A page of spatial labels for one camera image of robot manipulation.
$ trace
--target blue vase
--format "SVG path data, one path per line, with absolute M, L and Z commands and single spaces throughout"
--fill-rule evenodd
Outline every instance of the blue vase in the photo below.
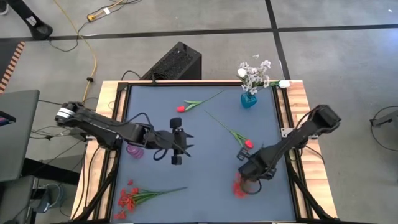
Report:
M 257 97 L 248 92 L 242 93 L 241 103 L 244 108 L 250 108 L 257 103 Z

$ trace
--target black speaker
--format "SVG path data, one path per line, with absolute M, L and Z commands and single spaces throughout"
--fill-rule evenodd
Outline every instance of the black speaker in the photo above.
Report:
M 201 80 L 201 53 L 178 42 L 141 80 Z

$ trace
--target concrete floor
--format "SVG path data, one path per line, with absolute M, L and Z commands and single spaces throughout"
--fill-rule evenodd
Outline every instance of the concrete floor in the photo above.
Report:
M 51 0 L 26 0 L 54 36 L 73 35 L 68 21 Z M 60 4 L 77 26 L 107 0 Z M 356 26 L 398 24 L 397 1 L 371 0 L 272 0 L 278 27 Z M 121 34 L 197 29 L 270 28 L 263 0 L 143 0 L 87 25 L 83 34 Z M 28 37 L 25 24 L 10 11 L 0 18 L 2 37 Z M 342 220 L 396 223 L 398 214 L 398 152 L 378 146 L 371 138 L 369 119 L 379 109 L 396 105 L 398 83 L 398 30 L 335 30 L 281 32 L 280 38 L 291 79 L 304 80 L 311 106 L 326 103 L 343 118 L 320 145 L 338 216 Z M 98 57 L 98 71 L 89 96 L 98 96 L 103 80 L 119 80 L 126 70 L 144 74 L 178 41 L 203 54 L 203 79 L 235 79 L 236 67 L 248 61 L 272 62 L 271 78 L 282 78 L 272 33 L 183 35 L 90 40 Z M 27 42 L 7 92 L 38 89 L 43 100 L 63 103 L 81 100 L 85 78 L 93 61 L 79 41 L 69 52 L 48 42 Z M 54 41 L 69 48 L 72 40 Z M 96 101 L 87 102 L 94 108 Z M 53 125 L 58 106 L 40 103 L 34 128 Z M 388 124 L 376 136 L 398 148 L 395 130 Z M 51 159 L 76 142 L 57 138 L 33 139 L 27 157 Z M 83 145 L 65 154 L 78 159 Z M 67 204 L 64 211 L 70 211 Z M 65 220 L 60 213 L 41 215 L 40 223 Z

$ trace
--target white label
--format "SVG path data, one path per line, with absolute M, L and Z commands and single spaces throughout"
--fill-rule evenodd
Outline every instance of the white label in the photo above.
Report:
M 31 24 L 32 26 L 36 25 L 36 20 L 33 16 L 30 16 L 29 18 L 26 18 L 26 21 Z
M 108 8 L 104 8 L 104 12 L 105 12 L 105 14 L 107 14 L 107 15 L 111 14 L 111 11 L 110 11 Z

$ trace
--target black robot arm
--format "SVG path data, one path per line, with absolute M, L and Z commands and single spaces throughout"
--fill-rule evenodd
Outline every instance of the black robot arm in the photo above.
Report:
M 273 146 L 260 148 L 253 155 L 246 155 L 248 161 L 239 168 L 239 173 L 244 180 L 273 178 L 275 166 L 285 152 L 293 148 L 303 148 L 308 137 L 312 135 L 331 133 L 340 125 L 340 121 L 339 116 L 328 105 L 318 105 L 309 112 L 307 121 L 300 128 L 293 129 L 286 138 Z
M 190 156 L 186 152 L 186 149 L 191 147 L 187 145 L 187 138 L 192 136 L 180 128 L 182 123 L 180 118 L 170 120 L 172 133 L 154 131 L 154 127 L 151 124 L 121 123 L 95 113 L 79 102 L 69 102 L 62 105 L 55 120 L 59 126 L 84 130 L 96 137 L 99 146 L 106 149 L 118 150 L 122 141 L 125 140 L 128 144 L 146 149 L 173 149 L 176 155 L 186 154 Z

